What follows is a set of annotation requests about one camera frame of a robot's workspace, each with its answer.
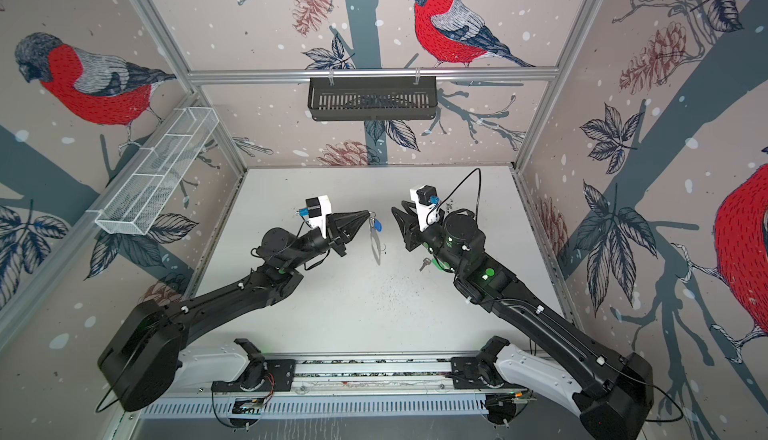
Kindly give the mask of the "key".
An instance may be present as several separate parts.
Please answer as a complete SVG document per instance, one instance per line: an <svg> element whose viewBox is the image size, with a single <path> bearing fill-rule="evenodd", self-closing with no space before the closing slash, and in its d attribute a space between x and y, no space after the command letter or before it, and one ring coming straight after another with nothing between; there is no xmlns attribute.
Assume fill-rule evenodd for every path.
<svg viewBox="0 0 768 440"><path fill-rule="evenodd" d="M419 271L423 271L425 268L427 268L427 267L428 267L429 265L431 265L431 264L432 264L432 259L431 259L431 258L425 258L425 259L422 261L422 265L421 265L421 267L419 268Z"/></svg>

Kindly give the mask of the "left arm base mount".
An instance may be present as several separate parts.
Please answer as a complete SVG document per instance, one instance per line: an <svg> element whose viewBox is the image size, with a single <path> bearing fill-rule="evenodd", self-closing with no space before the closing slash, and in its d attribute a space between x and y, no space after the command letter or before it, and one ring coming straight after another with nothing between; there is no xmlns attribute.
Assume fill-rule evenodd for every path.
<svg viewBox="0 0 768 440"><path fill-rule="evenodd" d="M266 358L247 338L236 338L234 343L244 351L248 363L234 380L214 381L211 384L213 393L275 393L291 390L297 366L295 359Z"/></svg>

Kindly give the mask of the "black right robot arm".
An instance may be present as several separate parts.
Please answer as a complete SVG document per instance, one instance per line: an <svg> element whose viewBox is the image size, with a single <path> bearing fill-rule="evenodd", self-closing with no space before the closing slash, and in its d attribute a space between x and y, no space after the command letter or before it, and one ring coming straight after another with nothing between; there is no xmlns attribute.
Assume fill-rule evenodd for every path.
<svg viewBox="0 0 768 440"><path fill-rule="evenodd" d="M573 413L595 439L637 438L654 403L650 364L592 339L534 295L486 252L472 212L442 213L422 226L417 208L406 201L392 210L406 249L425 247L469 303L511 324L548 355L538 358L494 336L475 357L453 358L455 387L521 386Z"/></svg>

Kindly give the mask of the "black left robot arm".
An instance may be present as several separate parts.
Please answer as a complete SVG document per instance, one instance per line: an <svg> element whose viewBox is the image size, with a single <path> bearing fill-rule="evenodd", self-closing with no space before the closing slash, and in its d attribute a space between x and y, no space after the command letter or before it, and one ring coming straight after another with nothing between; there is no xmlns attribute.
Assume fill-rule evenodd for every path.
<svg viewBox="0 0 768 440"><path fill-rule="evenodd" d="M291 233L274 227L252 252L263 263L245 277L191 299L159 305L136 305L105 347L97 366L110 392L127 412L159 399L181 368L180 353L208 332L253 310L272 306L290 296L313 259L322 262L346 245L368 224L371 212L332 213L324 227Z"/></svg>

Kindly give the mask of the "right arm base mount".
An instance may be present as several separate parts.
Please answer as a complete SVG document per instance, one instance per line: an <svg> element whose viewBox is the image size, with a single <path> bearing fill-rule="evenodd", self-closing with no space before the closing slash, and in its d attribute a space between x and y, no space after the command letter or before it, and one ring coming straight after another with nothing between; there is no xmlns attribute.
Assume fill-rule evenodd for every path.
<svg viewBox="0 0 768 440"><path fill-rule="evenodd" d="M510 383L496 366L504 348L516 347L509 340L492 336L474 356L458 356L450 359L450 369L444 376L450 379L456 390L518 389L529 393L531 389Z"/></svg>

